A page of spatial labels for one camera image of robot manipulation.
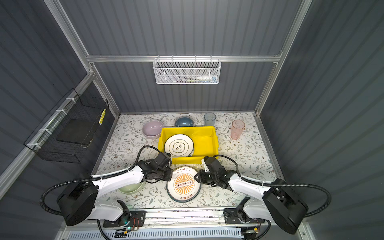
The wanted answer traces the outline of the white plate teal rim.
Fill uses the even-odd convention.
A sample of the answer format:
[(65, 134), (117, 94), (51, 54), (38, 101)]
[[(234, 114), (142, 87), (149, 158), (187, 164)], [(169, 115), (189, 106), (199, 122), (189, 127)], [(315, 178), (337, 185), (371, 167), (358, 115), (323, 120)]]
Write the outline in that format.
[(170, 154), (174, 158), (191, 157), (194, 153), (195, 145), (193, 140), (183, 134), (171, 136), (165, 142), (165, 153)]

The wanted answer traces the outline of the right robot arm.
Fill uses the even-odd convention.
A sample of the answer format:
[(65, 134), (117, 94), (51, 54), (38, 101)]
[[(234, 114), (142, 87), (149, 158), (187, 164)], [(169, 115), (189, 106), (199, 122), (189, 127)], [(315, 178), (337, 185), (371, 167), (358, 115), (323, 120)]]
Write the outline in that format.
[(194, 180), (203, 185), (246, 195), (229, 216), (241, 223), (256, 219), (273, 221), (286, 233), (296, 233), (308, 212), (308, 206), (292, 188), (282, 186), (286, 183), (284, 180), (276, 179), (273, 184), (278, 186), (268, 187), (266, 182), (242, 176), (238, 164), (235, 164), (235, 170), (226, 170), (218, 157), (224, 156), (204, 157), (204, 169), (198, 171)]

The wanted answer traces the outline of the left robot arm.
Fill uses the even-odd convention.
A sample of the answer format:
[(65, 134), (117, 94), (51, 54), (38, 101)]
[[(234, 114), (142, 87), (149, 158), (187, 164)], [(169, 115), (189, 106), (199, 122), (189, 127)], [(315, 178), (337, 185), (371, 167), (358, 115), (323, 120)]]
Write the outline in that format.
[(123, 201), (109, 202), (101, 197), (117, 189), (147, 181), (169, 182), (172, 177), (170, 154), (159, 153), (154, 159), (138, 161), (132, 170), (117, 171), (117, 176), (88, 183), (72, 183), (57, 200), (67, 226), (77, 225), (85, 220), (107, 220), (124, 226), (132, 218)]

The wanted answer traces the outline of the orange sunburst plate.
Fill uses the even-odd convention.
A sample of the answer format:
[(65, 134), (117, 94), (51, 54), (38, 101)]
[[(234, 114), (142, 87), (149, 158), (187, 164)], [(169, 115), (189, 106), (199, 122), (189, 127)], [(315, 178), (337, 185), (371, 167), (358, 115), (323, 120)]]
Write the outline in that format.
[(189, 166), (181, 166), (173, 170), (170, 182), (167, 182), (167, 193), (178, 203), (186, 203), (197, 197), (201, 184), (195, 180), (198, 171)]

